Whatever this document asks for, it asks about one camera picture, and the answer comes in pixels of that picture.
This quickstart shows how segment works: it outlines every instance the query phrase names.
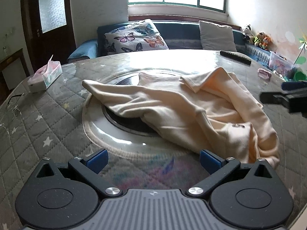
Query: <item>green window frame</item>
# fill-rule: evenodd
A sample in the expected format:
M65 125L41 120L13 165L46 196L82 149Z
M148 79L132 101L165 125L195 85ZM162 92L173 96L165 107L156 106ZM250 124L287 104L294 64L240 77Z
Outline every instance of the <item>green window frame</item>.
M170 3L170 2L165 2L164 0L162 2L128 2L128 5L133 5L133 4L170 4L170 5L183 5L183 6L189 6L189 7L199 7L199 8L205 8L217 12L226 12L226 0L224 0L224 5L223 5L223 10L221 9L216 9L213 7L206 7L206 6L201 6L199 5L199 1L197 0L197 5L191 5L191 4L184 4L184 3Z

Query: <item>white pillow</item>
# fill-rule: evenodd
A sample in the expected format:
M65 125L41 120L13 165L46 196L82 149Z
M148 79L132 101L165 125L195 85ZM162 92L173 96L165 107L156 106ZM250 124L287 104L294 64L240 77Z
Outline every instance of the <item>white pillow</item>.
M164 39L150 19L117 28L104 35L108 55L168 49Z
M224 50L236 52L232 27L212 22L199 21L201 45L205 50Z

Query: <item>quilted tablecloth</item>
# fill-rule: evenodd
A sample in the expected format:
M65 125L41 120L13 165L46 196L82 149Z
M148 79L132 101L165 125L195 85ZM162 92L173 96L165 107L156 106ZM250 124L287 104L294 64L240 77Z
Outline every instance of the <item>quilted tablecloth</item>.
M0 107L0 229L21 227L14 203L20 189L43 157L66 162L74 156L88 156L99 149L86 137L82 127L82 108L89 93L83 79L108 82L121 75L140 70L168 70L181 73L205 73L221 66L233 71L258 99L261 91L280 89L277 76L270 82L257 75L262 66L246 66L208 50L157 50L123 53L64 65L63 74L43 92L29 93L27 81L11 95L25 93L19 100L8 99ZM12 113L18 100L18 110ZM307 120L290 115L278 105L265 105L280 139L279 177L294 199L288 224L307 203ZM126 160L112 154L100 173L105 179L127 188L187 189L208 176L200 166L199 156L150 160Z

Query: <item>sofa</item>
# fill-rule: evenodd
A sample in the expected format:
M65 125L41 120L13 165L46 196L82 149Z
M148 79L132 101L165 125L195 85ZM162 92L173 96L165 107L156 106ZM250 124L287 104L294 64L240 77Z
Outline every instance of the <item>sofa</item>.
M133 22L100 26L97 39L82 43L68 58L67 63L106 56L104 34ZM202 49L199 24L182 21L153 21L169 49ZM243 33L232 30L234 43L238 52L246 54L264 66L268 65L270 52L262 50L243 40Z

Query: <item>orange plush toy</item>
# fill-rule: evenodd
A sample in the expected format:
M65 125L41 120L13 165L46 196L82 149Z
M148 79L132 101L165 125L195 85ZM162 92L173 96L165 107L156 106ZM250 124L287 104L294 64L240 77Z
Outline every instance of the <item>orange plush toy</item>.
M264 49L264 50L268 50L268 44L269 44L270 42L271 42L271 37L266 36L266 37L263 39L263 43L262 43L261 48Z

